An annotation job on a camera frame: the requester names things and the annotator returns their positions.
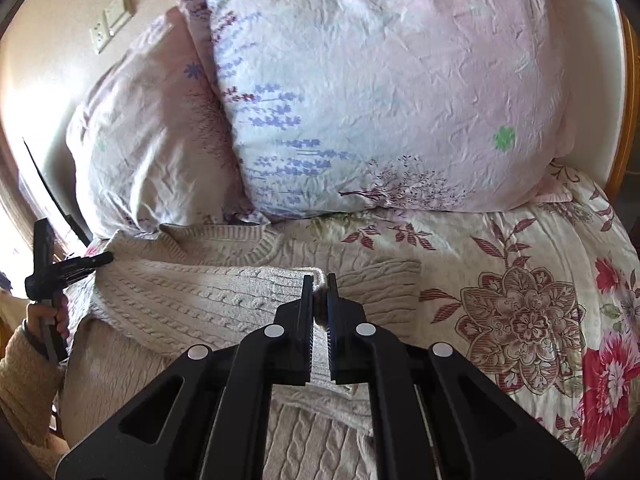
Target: electrical outlet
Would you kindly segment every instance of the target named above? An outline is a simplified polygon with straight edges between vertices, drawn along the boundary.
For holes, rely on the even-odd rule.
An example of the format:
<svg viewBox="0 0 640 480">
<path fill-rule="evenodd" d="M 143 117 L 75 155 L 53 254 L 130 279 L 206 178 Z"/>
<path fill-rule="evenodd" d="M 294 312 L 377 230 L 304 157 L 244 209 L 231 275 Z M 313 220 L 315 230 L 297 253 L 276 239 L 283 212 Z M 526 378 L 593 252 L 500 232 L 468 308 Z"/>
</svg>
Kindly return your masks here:
<svg viewBox="0 0 640 480">
<path fill-rule="evenodd" d="M 100 18 L 90 29 L 90 32 L 91 42 L 94 44 L 94 51 L 96 54 L 100 54 L 104 50 L 104 47 L 107 46 L 107 43 L 111 41 L 111 35 L 109 34 L 104 13 L 100 15 Z"/>
</svg>

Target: floral pillowcase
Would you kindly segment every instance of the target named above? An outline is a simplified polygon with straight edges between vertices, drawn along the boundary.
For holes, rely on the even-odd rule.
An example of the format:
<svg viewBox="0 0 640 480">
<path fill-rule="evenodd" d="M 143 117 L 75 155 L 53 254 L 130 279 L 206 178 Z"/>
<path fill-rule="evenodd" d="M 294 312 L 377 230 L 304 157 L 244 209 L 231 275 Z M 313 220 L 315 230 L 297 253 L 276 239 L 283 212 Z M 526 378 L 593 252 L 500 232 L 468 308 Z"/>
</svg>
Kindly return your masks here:
<svg viewBox="0 0 640 480">
<path fill-rule="evenodd" d="M 96 83 L 66 142 L 78 204 L 97 237 L 228 223 L 250 208 L 230 125 L 176 7 Z"/>
<path fill-rule="evenodd" d="M 571 149 L 559 0 L 180 2 L 272 216 L 509 210 Z"/>
</svg>

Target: cable knit sweater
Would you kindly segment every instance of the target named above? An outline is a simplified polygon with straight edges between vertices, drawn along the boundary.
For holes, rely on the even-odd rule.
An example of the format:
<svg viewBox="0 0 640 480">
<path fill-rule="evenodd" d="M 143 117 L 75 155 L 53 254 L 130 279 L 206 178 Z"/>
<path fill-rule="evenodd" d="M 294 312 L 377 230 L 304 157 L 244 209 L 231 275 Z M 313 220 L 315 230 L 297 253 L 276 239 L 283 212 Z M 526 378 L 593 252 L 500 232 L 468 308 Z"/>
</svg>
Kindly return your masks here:
<svg viewBox="0 0 640 480">
<path fill-rule="evenodd" d="M 228 346 L 270 322 L 278 304 L 299 297 L 307 272 L 317 283 L 336 272 L 343 297 L 361 302 L 369 319 L 410 338 L 417 262 L 376 262 L 362 250 L 284 239 L 261 226 L 168 226 L 149 240 L 117 234 L 108 249 L 116 261 L 84 286 L 95 279 L 91 310 L 110 325 L 88 317 L 77 327 L 90 308 L 77 302 L 71 307 L 78 330 L 60 406 L 71 446 L 190 344 Z M 328 363 L 318 361 L 326 355 L 326 338 L 319 327 L 315 332 L 316 387 L 274 393 L 264 477 L 369 479 L 375 464 L 366 391 L 328 381 Z M 50 474 L 60 456 L 45 448 L 45 438 L 61 376 L 18 330 L 0 363 L 0 402 Z"/>
<path fill-rule="evenodd" d="M 92 314 L 169 358 L 194 344 L 239 343 L 300 297 L 305 274 L 322 287 L 331 270 L 340 294 L 363 304 L 370 321 L 405 340 L 413 331 L 420 264 L 412 260 L 376 262 L 368 250 L 299 242 L 263 226 L 164 226 L 150 239 L 120 232 L 106 250 L 115 258 L 96 273 Z M 326 334 L 316 326 L 312 386 L 277 386 L 273 397 L 370 433 L 367 389 L 333 384 L 326 356 Z M 73 413 L 82 402 L 74 399 Z M 82 433 L 76 422 L 85 429 L 84 421 L 67 416 L 65 405 L 65 433 Z"/>
</svg>

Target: light switch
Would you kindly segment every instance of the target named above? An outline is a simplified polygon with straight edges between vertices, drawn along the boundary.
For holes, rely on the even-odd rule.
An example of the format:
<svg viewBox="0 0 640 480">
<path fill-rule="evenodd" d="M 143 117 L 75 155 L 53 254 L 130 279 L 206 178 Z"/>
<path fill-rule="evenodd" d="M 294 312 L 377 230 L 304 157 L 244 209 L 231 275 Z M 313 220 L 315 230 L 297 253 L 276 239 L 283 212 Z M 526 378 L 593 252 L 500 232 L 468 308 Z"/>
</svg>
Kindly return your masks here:
<svg viewBox="0 0 640 480">
<path fill-rule="evenodd" d="M 104 9 L 104 16 L 109 34 L 115 36 L 133 16 L 131 0 L 113 0 Z"/>
</svg>

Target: person's arm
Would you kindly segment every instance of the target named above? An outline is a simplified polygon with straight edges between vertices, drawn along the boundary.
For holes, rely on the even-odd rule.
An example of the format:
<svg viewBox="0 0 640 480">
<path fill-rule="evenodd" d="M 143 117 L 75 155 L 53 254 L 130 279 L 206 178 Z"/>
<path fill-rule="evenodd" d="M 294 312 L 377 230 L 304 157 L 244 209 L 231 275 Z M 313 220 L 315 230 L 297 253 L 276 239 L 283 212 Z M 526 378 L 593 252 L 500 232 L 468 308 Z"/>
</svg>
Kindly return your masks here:
<svg viewBox="0 0 640 480">
<path fill-rule="evenodd" d="M 18 327 L 0 360 L 0 408 L 21 440 L 44 446 L 49 433 L 51 405 L 62 380 L 62 371 L 46 359 L 39 320 L 53 317 L 58 331 L 68 336 L 66 298 L 63 308 L 41 304 L 27 307 L 27 318 Z"/>
</svg>

